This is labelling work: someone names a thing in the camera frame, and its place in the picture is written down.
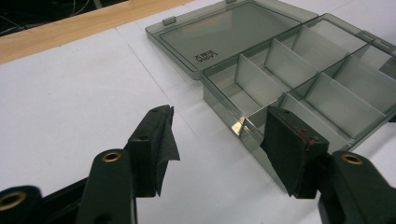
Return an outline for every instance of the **dark background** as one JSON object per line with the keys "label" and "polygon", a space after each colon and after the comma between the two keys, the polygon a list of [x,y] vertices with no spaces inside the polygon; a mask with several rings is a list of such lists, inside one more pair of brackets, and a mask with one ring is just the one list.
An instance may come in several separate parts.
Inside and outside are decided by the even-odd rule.
{"label": "dark background", "polygon": [[[123,1],[101,0],[103,7]],[[82,14],[92,10],[96,10],[92,0],[76,0],[76,3],[74,0],[0,0],[0,36],[65,19],[72,12]]]}

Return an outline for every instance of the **plastic storage box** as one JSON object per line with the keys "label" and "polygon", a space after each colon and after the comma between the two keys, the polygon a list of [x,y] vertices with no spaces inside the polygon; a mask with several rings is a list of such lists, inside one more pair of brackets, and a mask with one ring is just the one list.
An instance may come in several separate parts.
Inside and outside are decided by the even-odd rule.
{"label": "plastic storage box", "polygon": [[202,80],[205,100],[277,181],[260,148],[268,105],[312,126],[330,152],[352,150],[396,115],[396,48],[330,14],[225,1],[147,33]]}

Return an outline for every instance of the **clamp jaw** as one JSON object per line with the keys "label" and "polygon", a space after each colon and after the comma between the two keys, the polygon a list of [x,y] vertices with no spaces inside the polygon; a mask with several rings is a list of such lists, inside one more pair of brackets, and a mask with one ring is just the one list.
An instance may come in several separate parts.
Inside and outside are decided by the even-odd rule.
{"label": "clamp jaw", "polygon": [[161,194],[169,161],[180,160],[173,107],[151,109],[124,149],[97,155],[90,175],[42,198],[32,186],[0,192],[0,223],[136,224],[136,197]]}

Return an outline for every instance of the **brass grommet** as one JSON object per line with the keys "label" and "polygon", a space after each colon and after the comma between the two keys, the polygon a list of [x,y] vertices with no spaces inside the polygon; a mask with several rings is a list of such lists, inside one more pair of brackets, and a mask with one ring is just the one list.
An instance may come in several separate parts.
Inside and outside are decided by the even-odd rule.
{"label": "brass grommet", "polygon": [[117,161],[120,157],[121,154],[119,152],[109,152],[102,157],[102,161],[113,162],[113,161]]}
{"label": "brass grommet", "polygon": [[355,155],[352,155],[352,154],[343,154],[343,155],[341,155],[341,158],[344,161],[347,161],[354,165],[362,165],[363,164],[363,160],[361,158],[359,158]]}
{"label": "brass grommet", "polygon": [[21,190],[10,192],[0,198],[0,211],[11,209],[25,200],[27,194]]}

